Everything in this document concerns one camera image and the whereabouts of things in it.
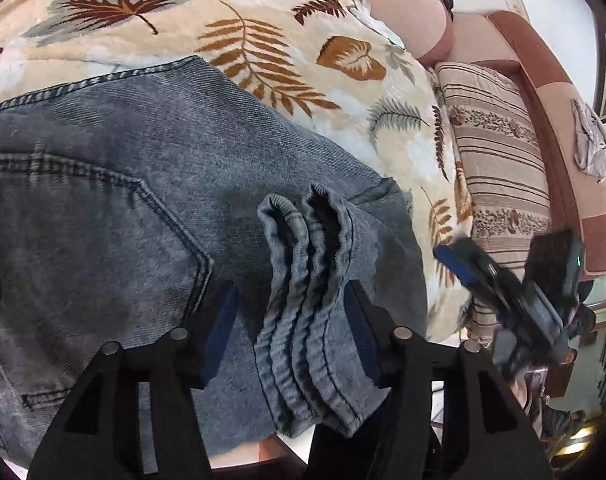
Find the beige blanket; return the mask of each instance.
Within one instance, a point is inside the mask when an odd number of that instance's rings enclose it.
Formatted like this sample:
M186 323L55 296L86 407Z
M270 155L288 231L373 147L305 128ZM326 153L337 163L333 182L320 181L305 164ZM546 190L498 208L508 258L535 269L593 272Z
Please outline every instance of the beige blanket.
M198 54L296 124L332 139L413 198L429 335L456 330L467 292L432 247L470 229L445 108L408 53L352 0L0 0L0 102Z

